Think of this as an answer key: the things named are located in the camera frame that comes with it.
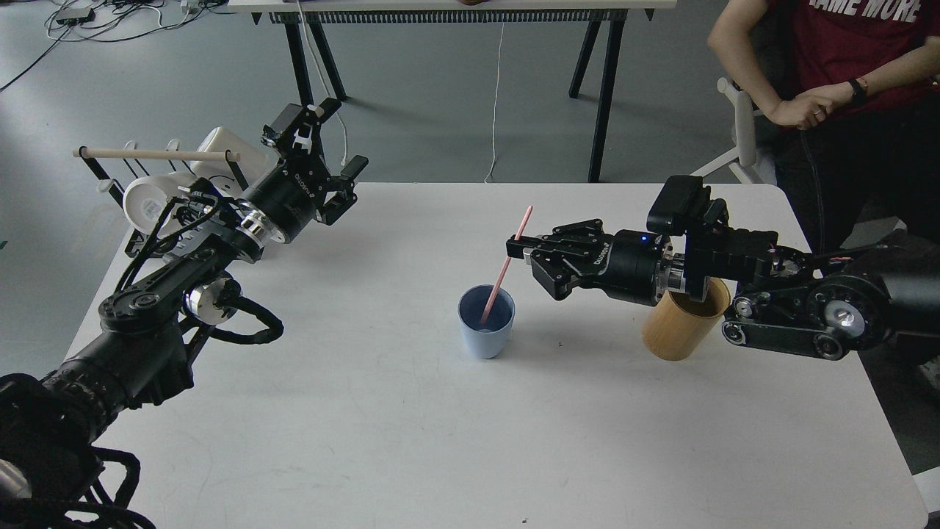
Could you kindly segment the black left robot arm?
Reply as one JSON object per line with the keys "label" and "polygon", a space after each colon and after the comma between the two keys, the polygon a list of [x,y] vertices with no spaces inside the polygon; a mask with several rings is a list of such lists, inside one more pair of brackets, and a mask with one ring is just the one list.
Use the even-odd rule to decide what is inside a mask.
{"label": "black left robot arm", "polygon": [[246,298],[226,268],[258,261],[270,243],[291,243],[311,221],[331,225],[355,204],[366,158],[333,174],[319,136],[340,107],[332,98],[286,105],[261,136],[278,163],[252,183],[238,151],[77,148],[102,181],[101,159],[164,159],[225,163],[237,187],[181,172],[111,188],[145,240],[98,306],[94,341],[44,378],[2,378],[4,528],[153,526],[130,509],[139,460],[96,442],[122,411],[190,389],[192,364],[210,339],[263,345],[282,336],[282,322]]}

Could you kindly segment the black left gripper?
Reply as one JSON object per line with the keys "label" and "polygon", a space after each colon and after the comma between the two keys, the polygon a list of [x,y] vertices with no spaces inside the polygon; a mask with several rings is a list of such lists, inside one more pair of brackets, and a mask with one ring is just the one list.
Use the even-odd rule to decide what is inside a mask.
{"label": "black left gripper", "polygon": [[261,143],[278,153],[278,161],[242,200],[273,224],[278,243],[292,243],[312,220],[332,226],[357,201],[356,178],[369,158],[355,155],[331,175],[320,141],[320,127],[340,107],[333,98],[318,105],[287,104],[262,128]]}

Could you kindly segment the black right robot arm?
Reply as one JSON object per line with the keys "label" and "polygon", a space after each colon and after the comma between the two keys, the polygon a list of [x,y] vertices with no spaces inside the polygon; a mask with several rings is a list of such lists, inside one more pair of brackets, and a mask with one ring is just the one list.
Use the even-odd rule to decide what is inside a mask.
{"label": "black right robot arm", "polygon": [[587,220],[508,238],[506,250],[558,301],[577,287],[646,306],[666,292],[702,301],[711,278],[734,281],[721,331],[747,348],[835,361],[897,335],[938,336],[938,245],[906,231],[852,250],[797,251],[774,231],[732,228],[726,202],[696,176],[668,178],[646,226],[607,234]]}

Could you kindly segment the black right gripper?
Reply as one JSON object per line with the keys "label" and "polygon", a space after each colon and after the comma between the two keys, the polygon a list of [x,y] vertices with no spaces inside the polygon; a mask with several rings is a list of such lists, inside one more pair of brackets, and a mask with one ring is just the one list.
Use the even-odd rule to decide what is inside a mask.
{"label": "black right gripper", "polygon": [[510,258],[524,257],[533,278],[555,301],[583,288],[646,306],[662,298],[660,276],[672,251],[668,235],[634,230],[605,234],[602,220],[557,226],[540,237],[510,237],[505,248]]}

